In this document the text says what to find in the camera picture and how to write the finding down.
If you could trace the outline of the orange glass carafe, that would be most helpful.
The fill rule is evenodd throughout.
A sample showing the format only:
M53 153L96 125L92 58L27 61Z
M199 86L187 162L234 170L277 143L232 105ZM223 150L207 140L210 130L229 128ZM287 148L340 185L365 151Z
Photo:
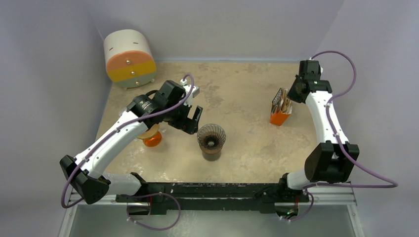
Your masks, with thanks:
M162 140L162 135L158 131L154 136L147 139L143 139L143 143L147 147L155 147L160 144L161 140Z

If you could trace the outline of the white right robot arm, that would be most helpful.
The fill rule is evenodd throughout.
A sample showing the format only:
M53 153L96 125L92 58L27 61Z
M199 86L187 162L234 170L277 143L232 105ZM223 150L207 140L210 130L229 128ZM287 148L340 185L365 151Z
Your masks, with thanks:
M354 164L345 154L356 160L360 151L342 131L330 101L332 96L331 84L321 79L319 62L302 60L287 97L309 108L318 144L306 158L303 169L287 174L287 182L278 186L277 194L284 201L291 200L297 190L311 184L344 183L350 176Z

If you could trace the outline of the grey glass carafe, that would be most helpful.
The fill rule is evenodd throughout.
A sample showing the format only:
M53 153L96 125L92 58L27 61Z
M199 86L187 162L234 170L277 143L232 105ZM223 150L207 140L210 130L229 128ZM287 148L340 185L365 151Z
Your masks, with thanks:
M221 157L221 152L218 152L216 154L207 154L203 153L203 158L207 161L217 161Z

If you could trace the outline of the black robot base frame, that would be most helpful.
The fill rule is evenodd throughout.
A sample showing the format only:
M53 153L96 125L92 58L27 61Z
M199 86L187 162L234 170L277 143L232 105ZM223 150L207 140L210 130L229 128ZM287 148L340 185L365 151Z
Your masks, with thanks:
M116 202L145 203L152 215L168 210L258 211L262 214L296 216L298 204L309 196L287 187L285 177L277 183L170 183L146 182L133 195L117 195Z

